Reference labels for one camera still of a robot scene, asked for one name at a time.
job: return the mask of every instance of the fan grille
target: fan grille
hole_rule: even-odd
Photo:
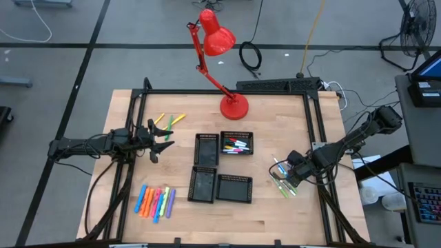
[[[401,48],[405,55],[415,57],[432,42],[436,27],[434,0],[412,0],[401,20]]]

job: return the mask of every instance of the yellow marker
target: yellow marker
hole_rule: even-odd
[[[176,118],[173,122],[172,122],[172,125],[174,125],[175,123],[177,123],[178,121],[180,121],[180,120],[182,120],[184,117],[186,117],[187,115],[186,114],[181,114],[178,118]]]
[[[156,125],[156,124],[158,124],[158,122],[164,117],[164,113],[162,113],[158,118],[157,118],[157,120],[154,122],[154,124]]]

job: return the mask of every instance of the coiled black cable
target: coiled black cable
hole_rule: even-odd
[[[256,36],[256,31],[257,31],[257,26],[259,25],[259,19],[260,19],[260,13],[262,12],[262,4],[263,4],[263,0],[260,1],[260,8],[259,8],[259,14],[257,16],[257,22],[256,22],[256,27],[254,28],[254,34],[253,34],[253,38],[251,39],[251,41],[245,41],[243,42],[240,47],[239,47],[239,57],[240,57],[240,62],[242,62],[243,66],[249,70],[249,72],[251,72],[253,74],[253,76],[257,79],[259,79],[257,77],[257,75],[260,75],[260,72],[256,72],[257,70],[259,70],[260,66],[262,65],[262,54],[260,53],[260,50],[252,43],[252,41],[254,40],[254,37]],[[246,46],[250,46],[257,55],[257,65],[256,66],[251,66],[249,65],[243,58],[243,54],[242,54],[242,49]]]

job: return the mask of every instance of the computer monitor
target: computer monitor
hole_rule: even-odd
[[[414,81],[441,81],[441,50],[412,72]]]

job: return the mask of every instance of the yellow highlighter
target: yellow highlighter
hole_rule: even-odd
[[[159,212],[159,216],[160,217],[164,216],[165,206],[167,205],[167,198],[168,198],[168,194],[169,193],[170,193],[170,188],[166,187],[165,188],[164,199],[163,199],[163,204],[161,205],[161,211]]]
[[[155,125],[158,124],[158,122],[164,117],[164,115],[165,115],[165,113],[162,113],[162,114],[157,118],[157,120],[154,122],[154,124],[155,124]]]
[[[186,116],[187,116],[186,114],[181,114],[178,118],[174,119],[174,121],[172,122],[172,125],[176,124],[178,121],[182,120]]]

